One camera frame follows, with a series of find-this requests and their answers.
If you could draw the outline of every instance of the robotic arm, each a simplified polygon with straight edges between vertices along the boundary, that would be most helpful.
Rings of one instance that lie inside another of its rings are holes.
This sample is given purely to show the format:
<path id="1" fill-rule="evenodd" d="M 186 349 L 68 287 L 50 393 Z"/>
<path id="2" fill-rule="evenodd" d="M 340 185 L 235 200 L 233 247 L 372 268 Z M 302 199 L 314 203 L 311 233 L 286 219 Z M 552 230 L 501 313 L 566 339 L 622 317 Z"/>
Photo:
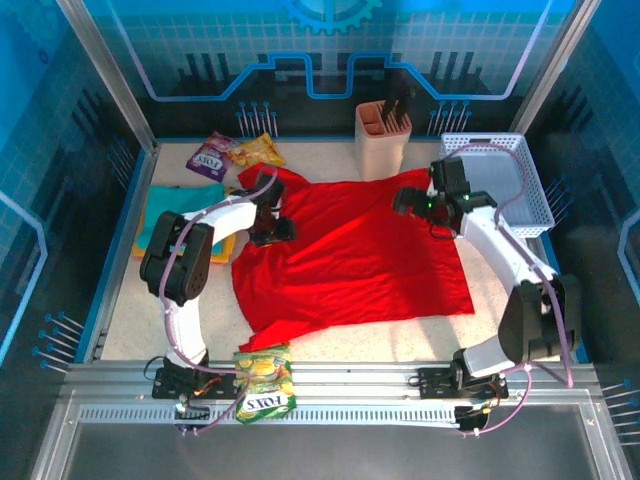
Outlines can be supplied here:
<path id="1" fill-rule="evenodd" d="M 491 265 L 509 294 L 498 334 L 454 354 L 450 377 L 459 390 L 478 385 L 479 379 L 480 383 L 483 379 L 492 382 L 496 374 L 524 362 L 561 353 L 562 341 L 550 294 L 539 272 L 559 301 L 569 349 L 574 350 L 580 342 L 577 279 L 559 276 L 544 264 L 516 239 L 502 217 L 498 229 L 494 220 L 496 206 L 486 192 L 471 192 L 459 157 L 432 164 L 432 182 L 427 191 L 404 188 L 394 199 L 398 213 L 411 213 L 468 240 Z"/>
<path id="2" fill-rule="evenodd" d="M 172 311 L 167 327 L 181 354 L 192 364 L 206 366 L 209 363 L 200 328 L 198 298 L 209 275 L 212 245 L 241 230 L 249 232 L 249 241 L 256 246 L 293 240 L 293 223 L 279 214 L 283 193 L 284 185 L 280 181 L 273 181 L 271 175 L 262 175 L 253 190 L 232 192 L 217 208 L 200 218 L 185 237 L 164 293 Z M 242 197 L 251 199 L 234 203 Z M 140 277 L 154 296 L 159 297 L 161 279 L 178 237 L 200 213 L 164 212 L 159 217 L 140 265 Z M 164 387 L 163 392 L 154 389 L 154 398 L 190 395 L 212 379 L 212 375 L 191 368 L 171 346 L 164 357 L 164 368 L 157 375 L 162 378 L 156 378 L 156 384 Z M 224 392 L 223 398 L 233 396 L 233 389 L 229 392 Z"/>

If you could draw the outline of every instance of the red cloth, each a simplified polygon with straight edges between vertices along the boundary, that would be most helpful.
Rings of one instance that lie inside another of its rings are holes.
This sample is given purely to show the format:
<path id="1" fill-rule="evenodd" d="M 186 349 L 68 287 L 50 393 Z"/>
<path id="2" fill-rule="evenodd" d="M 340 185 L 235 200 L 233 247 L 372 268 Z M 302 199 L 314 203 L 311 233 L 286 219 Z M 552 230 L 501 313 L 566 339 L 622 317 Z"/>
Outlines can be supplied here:
<path id="1" fill-rule="evenodd" d="M 253 188 L 262 165 L 240 174 Z M 281 215 L 297 240 L 233 262 L 233 288 L 255 334 L 241 351 L 286 343 L 334 325 L 473 313 L 460 258 L 429 224 L 393 211 L 402 187 L 428 187 L 427 170 L 375 182 L 309 183 L 278 169 Z"/>

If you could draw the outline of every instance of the green snack bag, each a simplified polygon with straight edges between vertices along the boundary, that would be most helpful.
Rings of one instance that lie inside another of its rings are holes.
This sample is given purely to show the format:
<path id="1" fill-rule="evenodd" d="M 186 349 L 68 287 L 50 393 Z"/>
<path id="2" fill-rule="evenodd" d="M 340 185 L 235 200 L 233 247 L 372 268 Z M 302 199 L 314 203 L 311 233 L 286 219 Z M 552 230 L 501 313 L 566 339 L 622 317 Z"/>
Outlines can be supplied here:
<path id="1" fill-rule="evenodd" d="M 249 424 L 263 418 L 282 418 L 296 408 L 289 345 L 234 355 L 236 368 L 253 377 L 246 396 L 236 407 L 236 420 Z M 242 389 L 247 379 L 238 376 Z"/>

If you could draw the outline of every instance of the pink knife block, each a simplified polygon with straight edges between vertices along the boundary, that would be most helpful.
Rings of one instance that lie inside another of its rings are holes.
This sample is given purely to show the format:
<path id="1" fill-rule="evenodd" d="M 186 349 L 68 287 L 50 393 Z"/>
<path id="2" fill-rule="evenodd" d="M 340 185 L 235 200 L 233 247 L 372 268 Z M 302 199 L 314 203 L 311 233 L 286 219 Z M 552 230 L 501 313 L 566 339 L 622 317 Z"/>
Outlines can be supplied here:
<path id="1" fill-rule="evenodd" d="M 380 180 L 400 173 L 404 147 L 411 135 L 409 115 L 402 126 L 392 111 L 385 125 L 382 121 L 384 101 L 362 103 L 356 107 L 356 162 L 363 181 Z"/>

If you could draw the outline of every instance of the yellow snack bag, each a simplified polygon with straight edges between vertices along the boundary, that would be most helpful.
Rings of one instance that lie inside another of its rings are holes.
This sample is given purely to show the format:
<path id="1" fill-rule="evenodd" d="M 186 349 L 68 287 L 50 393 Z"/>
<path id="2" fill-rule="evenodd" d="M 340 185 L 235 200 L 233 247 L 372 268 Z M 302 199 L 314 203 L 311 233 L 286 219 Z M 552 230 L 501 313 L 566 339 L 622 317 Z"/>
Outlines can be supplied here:
<path id="1" fill-rule="evenodd" d="M 275 167 L 282 167 L 286 164 L 268 133 L 263 133 L 254 140 L 228 150 L 227 154 L 234 163 L 244 168 L 252 167 L 257 163 Z"/>
<path id="2" fill-rule="evenodd" d="M 253 375 L 245 398 L 236 407 L 236 420 L 248 424 L 263 418 L 282 418 L 296 408 L 288 345 L 236 353 L 234 359 L 236 368 Z M 240 388 L 247 384 L 243 377 L 237 382 Z"/>

